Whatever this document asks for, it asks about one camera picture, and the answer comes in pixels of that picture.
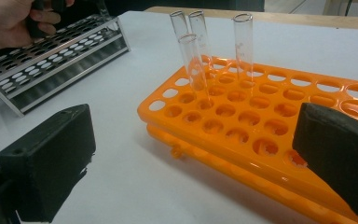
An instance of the glass test tube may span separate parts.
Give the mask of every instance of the glass test tube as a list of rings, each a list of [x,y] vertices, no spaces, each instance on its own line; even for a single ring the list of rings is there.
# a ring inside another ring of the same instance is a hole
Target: glass test tube
[[[197,35],[200,44],[201,59],[207,66],[208,79],[214,79],[213,61],[210,52],[210,45],[208,39],[208,32],[206,29],[205,17],[202,10],[194,11],[188,15],[190,21],[191,32]]]
[[[250,78],[253,83],[253,17],[242,13],[233,20],[238,81],[242,85]]]
[[[195,94],[195,98],[206,99],[208,102],[211,102],[200,57],[197,36],[194,34],[183,35],[178,41],[187,76],[190,81],[190,87]]]
[[[170,17],[176,38],[179,40],[182,35],[187,35],[188,28],[185,13],[183,11],[174,11],[170,14]]]

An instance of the orange test tube rack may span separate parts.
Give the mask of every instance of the orange test tube rack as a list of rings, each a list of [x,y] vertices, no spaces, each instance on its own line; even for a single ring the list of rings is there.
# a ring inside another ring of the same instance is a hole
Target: orange test tube rack
[[[139,105],[149,134],[175,158],[201,161],[318,222],[358,223],[292,149],[304,102],[358,119],[358,81],[255,64],[254,76],[239,83],[235,60],[213,64],[211,104],[194,97],[182,67]]]

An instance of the tabletop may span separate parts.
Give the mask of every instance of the tabletop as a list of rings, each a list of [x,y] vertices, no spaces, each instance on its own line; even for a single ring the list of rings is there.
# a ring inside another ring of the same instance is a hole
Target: tabletop
[[[270,18],[255,17],[256,63],[358,79],[358,27],[256,14]],[[212,54],[235,58],[232,20],[206,16]],[[147,134],[137,106],[183,62],[167,14],[129,11],[119,19],[129,53],[24,118],[0,101],[0,150],[61,109],[90,106],[96,154],[53,223],[315,223],[198,161],[174,160]]]

